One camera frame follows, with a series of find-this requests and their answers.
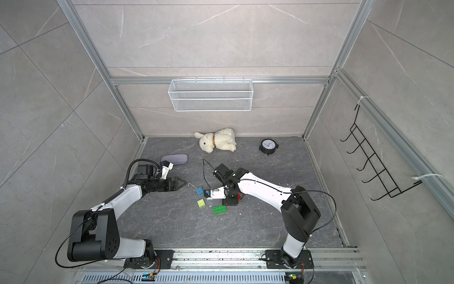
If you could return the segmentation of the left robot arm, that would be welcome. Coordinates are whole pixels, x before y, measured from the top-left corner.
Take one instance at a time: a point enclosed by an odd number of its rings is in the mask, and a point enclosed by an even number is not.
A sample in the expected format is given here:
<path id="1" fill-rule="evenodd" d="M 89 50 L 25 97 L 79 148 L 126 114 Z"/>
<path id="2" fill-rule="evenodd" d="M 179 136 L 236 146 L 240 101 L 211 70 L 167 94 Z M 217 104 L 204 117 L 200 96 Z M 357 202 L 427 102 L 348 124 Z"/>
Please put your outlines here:
<path id="1" fill-rule="evenodd" d="M 179 177 L 132 179 L 106 201 L 76 212 L 66 238 L 67 258 L 84 265 L 101 260 L 125 259 L 125 268 L 151 267 L 157 255 L 151 240 L 121 237 L 117 219 L 148 193 L 174 192 L 187 185 Z"/>

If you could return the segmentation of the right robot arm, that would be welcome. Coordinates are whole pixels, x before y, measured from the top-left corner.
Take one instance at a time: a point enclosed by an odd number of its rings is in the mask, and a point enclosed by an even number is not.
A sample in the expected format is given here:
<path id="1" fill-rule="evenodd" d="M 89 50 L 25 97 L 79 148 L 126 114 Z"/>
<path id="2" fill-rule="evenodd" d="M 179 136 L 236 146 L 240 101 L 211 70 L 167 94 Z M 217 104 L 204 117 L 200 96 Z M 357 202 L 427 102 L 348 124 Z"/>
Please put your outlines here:
<path id="1" fill-rule="evenodd" d="M 305 188 L 285 188 L 265 181 L 252 172 L 230 170 L 220 164 L 213 175 L 222 183 L 206 193 L 209 200 L 222 200 L 223 206 L 237 206 L 239 195 L 250 195 L 277 209 L 283 218 L 287 237 L 280 251 L 279 263 L 288 268 L 299 264 L 299 257 L 318 223 L 321 213 Z"/>

